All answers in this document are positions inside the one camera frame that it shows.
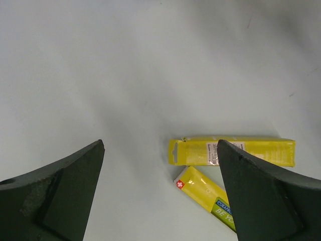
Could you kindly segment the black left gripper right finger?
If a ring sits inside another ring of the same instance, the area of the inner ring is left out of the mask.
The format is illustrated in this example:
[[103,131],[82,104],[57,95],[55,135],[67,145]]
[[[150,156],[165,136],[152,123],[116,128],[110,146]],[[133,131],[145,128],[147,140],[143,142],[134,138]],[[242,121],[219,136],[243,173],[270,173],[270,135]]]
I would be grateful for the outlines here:
[[218,141],[218,158],[238,240],[320,240],[320,180],[226,140]]

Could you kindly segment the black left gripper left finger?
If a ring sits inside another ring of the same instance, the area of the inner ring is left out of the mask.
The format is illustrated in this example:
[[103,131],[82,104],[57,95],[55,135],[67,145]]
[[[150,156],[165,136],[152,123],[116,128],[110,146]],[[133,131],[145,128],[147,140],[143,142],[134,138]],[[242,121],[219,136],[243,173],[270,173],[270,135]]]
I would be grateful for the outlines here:
[[1,181],[1,240],[83,240],[104,153],[97,140]]

